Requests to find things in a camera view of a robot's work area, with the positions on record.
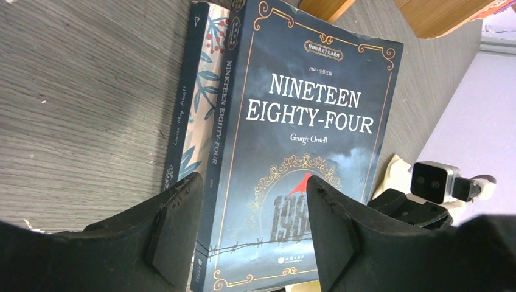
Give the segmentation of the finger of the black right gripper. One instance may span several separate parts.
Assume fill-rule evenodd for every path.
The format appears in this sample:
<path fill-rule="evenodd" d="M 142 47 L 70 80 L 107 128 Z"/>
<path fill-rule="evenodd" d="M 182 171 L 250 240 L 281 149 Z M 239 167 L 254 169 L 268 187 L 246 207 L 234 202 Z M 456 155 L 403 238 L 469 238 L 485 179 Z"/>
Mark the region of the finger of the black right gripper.
<path fill-rule="evenodd" d="M 453 224 L 453 217 L 445 207 L 428 201 L 418 203 L 395 189 L 387 189 L 370 200 L 367 206 L 398 221 L 428 230 Z"/>

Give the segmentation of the blue Nineteen Eighty-Four book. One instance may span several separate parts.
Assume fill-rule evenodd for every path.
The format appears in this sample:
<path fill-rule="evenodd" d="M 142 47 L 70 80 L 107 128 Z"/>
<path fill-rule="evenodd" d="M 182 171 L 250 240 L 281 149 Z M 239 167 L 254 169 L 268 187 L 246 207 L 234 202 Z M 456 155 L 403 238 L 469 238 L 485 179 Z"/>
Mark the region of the blue Nineteen Eighty-Four book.
<path fill-rule="evenodd" d="M 307 182 L 370 199 L 403 47 L 283 1 L 232 2 L 192 291 L 318 279 Z"/>

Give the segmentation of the orange 78-Storey Treehouse book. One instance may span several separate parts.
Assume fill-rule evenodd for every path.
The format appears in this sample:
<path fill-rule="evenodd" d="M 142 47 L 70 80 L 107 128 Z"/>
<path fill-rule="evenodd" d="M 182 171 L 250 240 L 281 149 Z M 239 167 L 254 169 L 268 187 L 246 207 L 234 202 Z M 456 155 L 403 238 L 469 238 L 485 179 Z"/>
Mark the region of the orange 78-Storey Treehouse book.
<path fill-rule="evenodd" d="M 470 21 L 474 21 L 477 19 L 485 19 L 490 15 L 495 15 L 498 13 L 501 13 L 515 5 L 515 0 L 499 0 L 495 1 L 493 4 L 485 8 L 484 10 L 481 10 L 477 14 L 473 15 L 470 18 Z"/>

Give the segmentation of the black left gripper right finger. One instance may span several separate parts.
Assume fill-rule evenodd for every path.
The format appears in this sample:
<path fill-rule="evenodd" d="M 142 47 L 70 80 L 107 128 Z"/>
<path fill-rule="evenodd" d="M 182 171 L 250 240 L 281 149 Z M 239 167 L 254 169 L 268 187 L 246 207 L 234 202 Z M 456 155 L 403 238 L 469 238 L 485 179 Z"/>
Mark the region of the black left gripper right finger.
<path fill-rule="evenodd" d="M 428 230 L 307 183 L 322 291 L 514 291 L 515 217 L 480 215 Z"/>

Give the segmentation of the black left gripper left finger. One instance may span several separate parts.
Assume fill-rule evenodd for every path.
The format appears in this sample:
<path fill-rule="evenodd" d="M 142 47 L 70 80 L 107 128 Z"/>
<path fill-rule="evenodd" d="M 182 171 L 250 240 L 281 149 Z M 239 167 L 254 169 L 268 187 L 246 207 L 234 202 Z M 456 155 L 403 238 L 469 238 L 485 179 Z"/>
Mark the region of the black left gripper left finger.
<path fill-rule="evenodd" d="M 185 291 L 203 179 L 174 186 L 80 232 L 1 223 L 2 291 Z"/>

